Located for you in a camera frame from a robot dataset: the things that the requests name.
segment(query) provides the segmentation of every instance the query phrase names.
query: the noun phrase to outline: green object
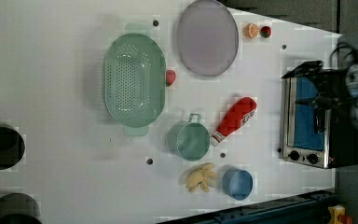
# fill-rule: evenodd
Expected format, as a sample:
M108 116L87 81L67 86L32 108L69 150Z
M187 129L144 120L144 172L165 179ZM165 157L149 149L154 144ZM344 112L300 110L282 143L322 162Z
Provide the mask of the green object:
M107 51L104 100L111 116L124 125L126 135L146 135L147 126L162 112L165 70L162 50L147 35L125 34Z
M168 133L170 150L187 161L198 161L208 152L210 136L208 130L200 124L201 115L191 114L188 122L176 123Z

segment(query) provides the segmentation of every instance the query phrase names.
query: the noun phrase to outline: dark floor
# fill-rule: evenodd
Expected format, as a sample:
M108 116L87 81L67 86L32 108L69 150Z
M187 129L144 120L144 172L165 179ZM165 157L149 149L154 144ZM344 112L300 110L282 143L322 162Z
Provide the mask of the dark floor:
M272 18L348 34L358 31L358 0L219 0Z
M358 0L220 0L227 7L301 23L358 43ZM337 193L358 223L358 165L337 169Z

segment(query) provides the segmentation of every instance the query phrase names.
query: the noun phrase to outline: round plate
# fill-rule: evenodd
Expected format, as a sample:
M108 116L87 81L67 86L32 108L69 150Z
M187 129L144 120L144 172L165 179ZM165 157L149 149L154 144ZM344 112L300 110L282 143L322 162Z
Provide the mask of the round plate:
M187 7L179 21L177 47L185 66L197 75L216 76L234 62L238 28L225 6L199 0Z

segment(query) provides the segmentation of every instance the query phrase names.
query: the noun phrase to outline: kitchen utensil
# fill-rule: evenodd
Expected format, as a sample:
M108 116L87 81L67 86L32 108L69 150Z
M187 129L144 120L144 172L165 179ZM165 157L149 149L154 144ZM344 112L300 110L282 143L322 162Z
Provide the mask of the kitchen utensil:
M358 164L358 130L351 123L352 106L341 105L319 115L310 106L296 104L318 94L305 77L286 79L282 158L323 169Z
M200 114L190 114L188 121L176 123L168 133L170 150L187 161L198 161L208 152L208 130L200 124Z
M17 164L24 151L25 144L21 135L13 129L0 127L0 170Z
M254 115L256 108L256 102L249 97L243 97L237 101L214 131L212 145L217 147L227 136L243 126Z
M164 55L147 35L119 37L106 53L104 101L127 135L145 135L165 103Z
M223 190L235 200L247 198L252 188L253 179L247 171L232 167L223 176Z
M214 0L192 3L177 28L177 48L185 66L197 75L216 76L234 62L237 24L225 6Z

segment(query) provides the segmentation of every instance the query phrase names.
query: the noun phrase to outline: green colander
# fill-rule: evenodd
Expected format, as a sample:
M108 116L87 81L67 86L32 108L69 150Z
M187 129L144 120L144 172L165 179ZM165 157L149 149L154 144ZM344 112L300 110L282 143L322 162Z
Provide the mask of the green colander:
M164 54L147 35L119 37L103 64L104 100L127 135L145 135L165 103Z

